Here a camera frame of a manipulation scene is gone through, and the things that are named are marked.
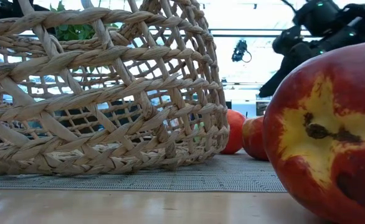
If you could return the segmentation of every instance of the yellow skin patch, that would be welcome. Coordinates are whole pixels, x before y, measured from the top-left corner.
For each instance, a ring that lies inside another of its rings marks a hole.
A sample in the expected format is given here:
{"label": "yellow skin patch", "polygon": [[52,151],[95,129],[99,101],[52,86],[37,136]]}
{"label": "yellow skin patch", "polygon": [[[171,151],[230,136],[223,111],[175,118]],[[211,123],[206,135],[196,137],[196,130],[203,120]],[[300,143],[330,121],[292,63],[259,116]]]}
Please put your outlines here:
{"label": "yellow skin patch", "polygon": [[[310,96],[299,101],[299,109],[283,110],[281,122],[284,133],[278,152],[285,161],[293,156],[301,156],[310,165],[314,180],[322,187],[329,187],[331,167],[335,157],[342,152],[365,149],[365,114],[343,110],[344,115],[334,113],[334,108],[341,106],[334,102],[332,81],[325,75],[318,75]],[[307,135],[305,115],[313,114],[312,124],[324,126],[330,133],[337,133],[340,128],[360,136],[362,143],[339,142],[327,136],[314,139]]]}

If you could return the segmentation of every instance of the gray placemat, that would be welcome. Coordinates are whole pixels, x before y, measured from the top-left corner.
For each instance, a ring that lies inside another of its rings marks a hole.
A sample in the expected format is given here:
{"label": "gray placemat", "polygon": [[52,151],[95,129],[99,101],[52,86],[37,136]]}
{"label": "gray placemat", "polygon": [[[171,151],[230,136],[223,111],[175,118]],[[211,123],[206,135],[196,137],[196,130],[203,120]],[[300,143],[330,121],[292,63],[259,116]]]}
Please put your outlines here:
{"label": "gray placemat", "polygon": [[176,172],[157,169],[130,175],[0,175],[0,189],[286,192],[269,162],[256,161],[244,151],[216,155]]}

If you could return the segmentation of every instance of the woven mat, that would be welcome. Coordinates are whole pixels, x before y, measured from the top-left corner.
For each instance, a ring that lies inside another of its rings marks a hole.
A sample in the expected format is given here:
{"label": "woven mat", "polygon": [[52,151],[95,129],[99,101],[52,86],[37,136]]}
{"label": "woven mat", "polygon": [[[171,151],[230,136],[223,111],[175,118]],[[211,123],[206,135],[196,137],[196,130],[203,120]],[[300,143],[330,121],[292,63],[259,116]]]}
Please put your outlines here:
{"label": "woven mat", "polygon": [[0,175],[0,189],[286,192],[269,162],[255,161],[244,151],[216,155],[176,172],[141,170],[131,175],[76,177]]}

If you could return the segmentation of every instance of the woven basket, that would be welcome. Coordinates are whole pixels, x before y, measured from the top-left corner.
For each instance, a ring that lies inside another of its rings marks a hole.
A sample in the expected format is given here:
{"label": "woven basket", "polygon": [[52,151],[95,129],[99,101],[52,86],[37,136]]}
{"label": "woven basket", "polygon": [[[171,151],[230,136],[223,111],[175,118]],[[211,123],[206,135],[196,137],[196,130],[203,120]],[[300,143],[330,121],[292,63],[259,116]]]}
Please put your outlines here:
{"label": "woven basket", "polygon": [[[35,12],[19,2],[24,17],[0,20],[0,173],[175,169],[225,147],[216,46],[196,0],[128,1],[132,12],[85,0],[82,11]],[[104,26],[114,22],[123,26]],[[62,24],[96,34],[59,42],[46,29]],[[16,35],[25,30],[38,39]]]}

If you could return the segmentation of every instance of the table surface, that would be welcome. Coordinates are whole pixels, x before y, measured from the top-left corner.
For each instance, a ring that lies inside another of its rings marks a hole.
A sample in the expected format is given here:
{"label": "table surface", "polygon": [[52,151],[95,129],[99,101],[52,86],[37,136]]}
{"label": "table surface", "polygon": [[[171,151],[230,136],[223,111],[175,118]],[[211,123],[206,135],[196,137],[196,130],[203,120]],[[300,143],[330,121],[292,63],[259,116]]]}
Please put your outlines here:
{"label": "table surface", "polygon": [[326,224],[288,194],[0,190],[0,223]]}

